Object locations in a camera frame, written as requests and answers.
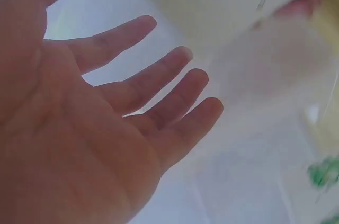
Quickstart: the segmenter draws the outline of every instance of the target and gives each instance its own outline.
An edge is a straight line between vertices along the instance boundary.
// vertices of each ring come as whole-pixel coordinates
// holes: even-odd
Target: skin
[[[191,60],[179,47],[124,82],[81,75],[141,41],[142,16],[99,35],[44,40],[56,0],[0,0],[0,219],[6,224],[128,222],[159,179],[212,128],[222,103],[186,114],[208,83],[194,69],[155,107],[143,107]]]

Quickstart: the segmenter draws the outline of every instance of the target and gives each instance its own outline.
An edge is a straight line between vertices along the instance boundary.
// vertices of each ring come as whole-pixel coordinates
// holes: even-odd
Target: yellow object
[[[312,18],[312,24],[339,55],[339,0],[323,0],[322,6]],[[339,84],[336,85],[327,112],[312,126],[312,131],[316,135],[316,146],[322,154],[339,150]]]

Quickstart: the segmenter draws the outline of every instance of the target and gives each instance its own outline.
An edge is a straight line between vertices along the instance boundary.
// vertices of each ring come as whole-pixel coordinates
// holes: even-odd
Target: pinky finger
[[[184,158],[212,129],[223,110],[220,100],[208,98],[180,121],[149,138],[164,172]]]

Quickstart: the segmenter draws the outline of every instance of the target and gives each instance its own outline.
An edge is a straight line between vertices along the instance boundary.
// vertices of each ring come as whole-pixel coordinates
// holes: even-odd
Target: green print
[[[319,189],[330,188],[339,181],[339,156],[330,157],[322,163],[311,165],[307,172],[314,186]]]
[[[324,220],[321,224],[339,224],[339,215],[336,215],[331,219]]]

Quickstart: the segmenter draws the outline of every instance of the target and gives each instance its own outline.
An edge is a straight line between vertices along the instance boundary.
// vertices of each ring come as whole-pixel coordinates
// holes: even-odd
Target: palm
[[[91,38],[43,40],[45,5],[54,1],[0,0],[0,218],[123,223],[207,133],[222,105],[208,99],[181,119],[208,81],[196,69],[145,114],[124,117],[168,84],[189,52],[177,48],[124,82],[93,87],[81,74],[142,40],[156,23],[143,16]]]

